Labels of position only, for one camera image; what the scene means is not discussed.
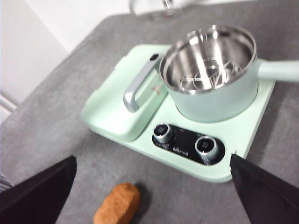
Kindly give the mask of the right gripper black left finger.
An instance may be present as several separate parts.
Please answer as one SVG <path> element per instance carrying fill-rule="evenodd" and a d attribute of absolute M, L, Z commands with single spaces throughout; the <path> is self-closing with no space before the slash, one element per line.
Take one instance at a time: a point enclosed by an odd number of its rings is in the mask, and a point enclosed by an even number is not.
<path fill-rule="evenodd" d="M 71 192 L 77 172 L 69 156 L 0 194 L 2 224 L 54 224 Z"/>

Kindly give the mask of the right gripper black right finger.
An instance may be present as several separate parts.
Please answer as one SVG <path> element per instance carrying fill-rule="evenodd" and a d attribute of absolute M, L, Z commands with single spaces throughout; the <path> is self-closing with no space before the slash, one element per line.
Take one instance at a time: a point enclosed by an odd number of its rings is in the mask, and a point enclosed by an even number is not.
<path fill-rule="evenodd" d="M 236 192 L 252 224 L 297 224 L 299 188 L 257 165 L 231 155 Z"/>

